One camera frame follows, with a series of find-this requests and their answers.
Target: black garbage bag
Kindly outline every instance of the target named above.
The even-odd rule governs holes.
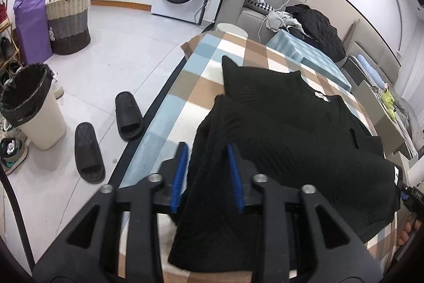
[[[30,64],[6,84],[0,96],[0,113],[13,126],[34,118],[43,106],[53,80],[46,64]]]

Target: laundry basket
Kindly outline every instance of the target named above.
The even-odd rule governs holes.
[[[53,53],[72,54],[90,43],[88,0],[49,0],[46,10]]]
[[[30,64],[19,71],[0,96],[0,112],[42,150],[50,149],[65,134],[62,112],[50,89],[53,73],[45,64]]]

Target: metal bolt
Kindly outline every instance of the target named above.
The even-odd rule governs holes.
[[[101,193],[111,193],[113,191],[113,187],[111,185],[103,185],[100,188]]]
[[[159,181],[162,180],[162,175],[157,174],[157,173],[150,174],[147,179],[149,179],[150,182],[159,182]]]
[[[302,191],[305,192],[306,194],[313,194],[317,191],[317,189],[315,188],[314,185],[303,185]]]
[[[256,182],[267,182],[268,177],[265,174],[256,174],[253,177],[253,180],[256,181]]]

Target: sneaker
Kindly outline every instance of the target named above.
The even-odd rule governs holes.
[[[15,75],[22,70],[22,66],[17,61],[11,61],[9,64],[9,75],[15,77]]]
[[[0,87],[4,89],[7,83],[9,83],[12,79],[10,78],[8,71],[3,71],[0,75]]]
[[[15,48],[13,47],[9,38],[5,36],[1,38],[0,47],[1,47],[1,51],[3,52],[3,57],[5,59],[9,59],[15,53]]]
[[[26,140],[26,134],[19,127],[13,127],[6,119],[3,121],[3,138],[17,137],[20,140]]]
[[[50,89],[53,90],[54,97],[56,99],[58,99],[63,95],[64,90],[63,90],[61,84],[56,79],[58,74],[56,72],[53,72],[53,74],[54,75],[53,75],[52,85],[51,85]]]
[[[7,18],[6,4],[0,4],[0,29],[9,23]]]
[[[7,175],[28,155],[28,146],[19,138],[3,138],[0,142],[0,163]]]

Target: black jacket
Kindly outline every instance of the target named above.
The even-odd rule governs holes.
[[[323,13],[305,4],[287,7],[285,11],[300,22],[306,34],[317,41],[317,45],[313,46],[328,55],[332,61],[338,62],[346,56],[337,29],[330,24],[330,20]]]

